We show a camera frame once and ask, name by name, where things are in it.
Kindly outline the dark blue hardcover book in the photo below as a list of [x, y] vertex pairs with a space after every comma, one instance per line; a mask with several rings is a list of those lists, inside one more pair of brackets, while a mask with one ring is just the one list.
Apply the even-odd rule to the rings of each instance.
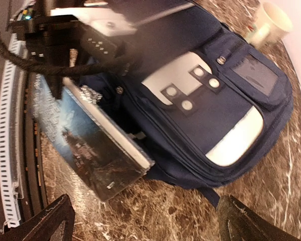
[[102, 96], [64, 78], [56, 99], [42, 75], [33, 83], [33, 115], [55, 149], [101, 201], [144, 176], [153, 160], [98, 105]]

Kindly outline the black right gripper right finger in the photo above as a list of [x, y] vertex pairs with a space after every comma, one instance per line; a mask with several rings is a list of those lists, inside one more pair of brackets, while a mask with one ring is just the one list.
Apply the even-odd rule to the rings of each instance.
[[222, 196], [216, 211], [221, 240], [298, 240], [257, 215], [232, 195]]

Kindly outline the navy blue student backpack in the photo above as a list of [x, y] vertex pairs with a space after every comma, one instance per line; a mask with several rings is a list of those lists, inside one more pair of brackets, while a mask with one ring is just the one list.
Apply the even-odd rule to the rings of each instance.
[[138, 143], [155, 161], [148, 178], [197, 189], [217, 206], [214, 188], [253, 168], [289, 121], [288, 77], [198, 4], [108, 5], [139, 23], [140, 59], [125, 76], [81, 83], [102, 93], [100, 107], [126, 132], [144, 133]]

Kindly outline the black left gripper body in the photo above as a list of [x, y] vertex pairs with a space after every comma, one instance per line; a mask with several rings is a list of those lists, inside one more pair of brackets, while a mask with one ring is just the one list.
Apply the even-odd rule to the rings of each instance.
[[[79, 78], [102, 72], [124, 73], [139, 60], [138, 51], [130, 44], [128, 34], [108, 37], [92, 29], [72, 14], [50, 16], [53, 7], [79, 10], [84, 1], [24, 1], [23, 7], [8, 19], [7, 27], [24, 41], [31, 57], [24, 59], [5, 48], [5, 59], [27, 72], [45, 77], [52, 96], [62, 98], [63, 78]], [[84, 65], [96, 51], [84, 45], [89, 37], [110, 47], [103, 50], [99, 63]]]

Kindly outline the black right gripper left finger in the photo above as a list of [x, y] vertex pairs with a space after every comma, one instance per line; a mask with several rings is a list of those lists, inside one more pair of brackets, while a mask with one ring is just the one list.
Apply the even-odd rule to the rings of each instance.
[[22, 225], [0, 235], [0, 240], [49, 240], [64, 223], [61, 240], [71, 240], [75, 211], [68, 194], [63, 194]]

